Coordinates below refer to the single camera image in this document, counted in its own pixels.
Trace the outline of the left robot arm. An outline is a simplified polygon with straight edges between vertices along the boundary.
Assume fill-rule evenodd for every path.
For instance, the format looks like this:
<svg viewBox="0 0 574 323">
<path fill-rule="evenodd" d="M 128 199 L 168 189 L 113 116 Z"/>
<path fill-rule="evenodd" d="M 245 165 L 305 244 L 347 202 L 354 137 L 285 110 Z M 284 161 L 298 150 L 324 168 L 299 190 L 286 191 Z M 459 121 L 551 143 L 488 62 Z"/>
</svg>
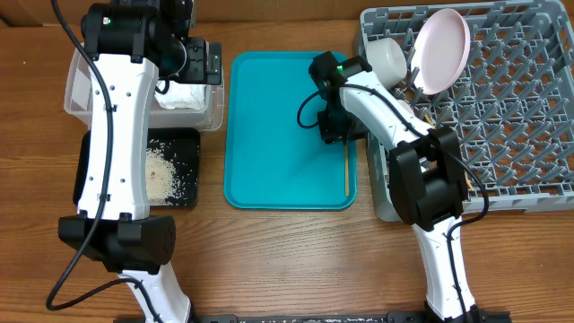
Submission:
<svg viewBox="0 0 574 323">
<path fill-rule="evenodd" d="M 176 224 L 150 212 L 145 157 L 158 81 L 222 83 L 222 47 L 189 32 L 194 4 L 92 4 L 72 36 L 91 72 L 90 150 L 77 212 L 58 236 L 77 257 L 101 262 L 126 284 L 146 322 L 191 322 L 195 310 L 171 264 Z"/>
</svg>

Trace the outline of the large white plate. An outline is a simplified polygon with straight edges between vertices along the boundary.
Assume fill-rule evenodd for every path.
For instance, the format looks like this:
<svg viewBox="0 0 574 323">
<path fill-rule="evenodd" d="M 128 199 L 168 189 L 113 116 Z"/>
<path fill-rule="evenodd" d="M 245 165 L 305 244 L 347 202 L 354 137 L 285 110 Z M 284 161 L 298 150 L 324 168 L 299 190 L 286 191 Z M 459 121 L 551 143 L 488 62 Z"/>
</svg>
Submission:
<svg viewBox="0 0 574 323">
<path fill-rule="evenodd" d="M 435 12 L 423 25 L 413 45 L 413 85 L 424 95 L 445 91 L 462 74 L 470 52 L 470 30 L 463 16 L 451 8 Z"/>
</svg>

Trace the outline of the small white plate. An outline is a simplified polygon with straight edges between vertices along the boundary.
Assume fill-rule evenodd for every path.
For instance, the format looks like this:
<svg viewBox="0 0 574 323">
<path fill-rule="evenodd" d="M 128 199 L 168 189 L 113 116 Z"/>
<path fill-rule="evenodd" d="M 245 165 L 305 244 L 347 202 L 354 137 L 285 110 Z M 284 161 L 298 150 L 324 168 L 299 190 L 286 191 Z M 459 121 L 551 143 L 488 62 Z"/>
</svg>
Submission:
<svg viewBox="0 0 574 323">
<path fill-rule="evenodd" d="M 407 110 L 410 114 L 414 114 L 412 106 L 406 100 L 399 100 L 400 105 Z"/>
</svg>

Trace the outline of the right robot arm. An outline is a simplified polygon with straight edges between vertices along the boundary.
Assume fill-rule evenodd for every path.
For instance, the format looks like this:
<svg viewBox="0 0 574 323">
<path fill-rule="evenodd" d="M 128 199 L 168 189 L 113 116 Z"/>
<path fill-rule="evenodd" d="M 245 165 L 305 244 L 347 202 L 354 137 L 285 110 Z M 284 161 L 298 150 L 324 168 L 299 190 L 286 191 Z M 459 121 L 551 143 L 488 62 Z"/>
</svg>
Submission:
<svg viewBox="0 0 574 323">
<path fill-rule="evenodd" d="M 316 127 L 327 144 L 360 138 L 359 126 L 387 152 L 388 193 L 399 218 L 415 231 L 426 274 L 429 322 L 480 322 L 465 275 L 461 228 L 471 171 L 457 134 L 418 119 L 379 82 L 361 57 L 313 58 L 309 76 L 326 102 Z"/>
</svg>

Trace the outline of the wooden chopstick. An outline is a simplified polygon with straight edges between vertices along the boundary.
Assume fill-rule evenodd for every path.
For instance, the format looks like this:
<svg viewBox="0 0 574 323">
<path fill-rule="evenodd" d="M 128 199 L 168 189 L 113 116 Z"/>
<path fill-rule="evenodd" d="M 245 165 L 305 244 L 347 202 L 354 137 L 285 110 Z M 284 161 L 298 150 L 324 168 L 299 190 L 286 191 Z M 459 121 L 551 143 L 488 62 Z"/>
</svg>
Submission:
<svg viewBox="0 0 574 323">
<path fill-rule="evenodd" d="M 432 119 L 428 115 L 425 115 L 424 119 L 430 126 L 435 127 L 434 122 L 432 121 Z"/>
<path fill-rule="evenodd" d="M 344 188 L 345 195 L 350 195 L 350 179 L 349 179 L 349 146 L 344 145 Z"/>
</svg>

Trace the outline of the grey bowl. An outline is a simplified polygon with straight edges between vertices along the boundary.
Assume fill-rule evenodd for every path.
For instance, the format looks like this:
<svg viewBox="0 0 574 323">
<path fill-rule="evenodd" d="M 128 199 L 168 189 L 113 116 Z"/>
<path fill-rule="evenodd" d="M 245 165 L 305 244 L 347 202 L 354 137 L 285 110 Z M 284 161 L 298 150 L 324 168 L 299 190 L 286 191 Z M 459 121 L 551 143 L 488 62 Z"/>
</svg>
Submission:
<svg viewBox="0 0 574 323">
<path fill-rule="evenodd" d="M 365 53 L 373 72 L 386 89 L 396 86 L 406 77 L 404 53 L 393 39 L 370 41 L 365 45 Z"/>
</svg>

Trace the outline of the white napkin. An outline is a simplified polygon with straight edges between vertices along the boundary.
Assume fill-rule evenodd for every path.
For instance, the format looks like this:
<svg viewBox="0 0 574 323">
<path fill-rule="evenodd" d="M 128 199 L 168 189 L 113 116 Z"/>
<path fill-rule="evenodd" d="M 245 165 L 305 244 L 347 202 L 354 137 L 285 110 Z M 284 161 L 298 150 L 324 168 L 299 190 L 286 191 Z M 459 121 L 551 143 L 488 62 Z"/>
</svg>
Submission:
<svg viewBox="0 0 574 323">
<path fill-rule="evenodd" d="M 200 110 L 205 107 L 206 85 L 158 81 L 154 96 L 162 109 Z"/>
</svg>

